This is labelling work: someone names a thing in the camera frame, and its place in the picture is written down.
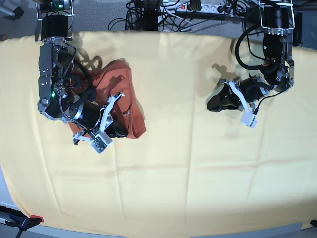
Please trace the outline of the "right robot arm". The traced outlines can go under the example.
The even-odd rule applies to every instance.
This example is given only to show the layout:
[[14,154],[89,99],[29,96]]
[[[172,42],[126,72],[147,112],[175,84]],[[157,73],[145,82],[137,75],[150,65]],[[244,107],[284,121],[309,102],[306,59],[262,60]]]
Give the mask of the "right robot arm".
[[77,126],[79,136],[95,138],[105,132],[111,138],[127,136],[107,103],[95,103],[96,88],[85,67],[76,59],[73,40],[73,1],[36,1],[35,41],[41,41],[39,55],[38,111],[50,120]]

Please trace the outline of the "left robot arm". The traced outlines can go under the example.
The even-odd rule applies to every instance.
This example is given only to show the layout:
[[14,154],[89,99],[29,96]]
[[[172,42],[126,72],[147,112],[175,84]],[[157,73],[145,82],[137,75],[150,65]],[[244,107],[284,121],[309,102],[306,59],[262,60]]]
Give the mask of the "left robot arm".
[[[207,110],[252,110],[257,113],[263,100],[270,98],[270,92],[286,92],[294,84],[294,61],[292,58],[295,16],[291,0],[261,0],[257,6],[242,10],[243,21],[250,20],[235,45],[238,64],[258,75],[245,80],[227,81],[222,79],[207,101]],[[250,33],[262,30],[262,64],[247,65],[240,57],[240,46]]]

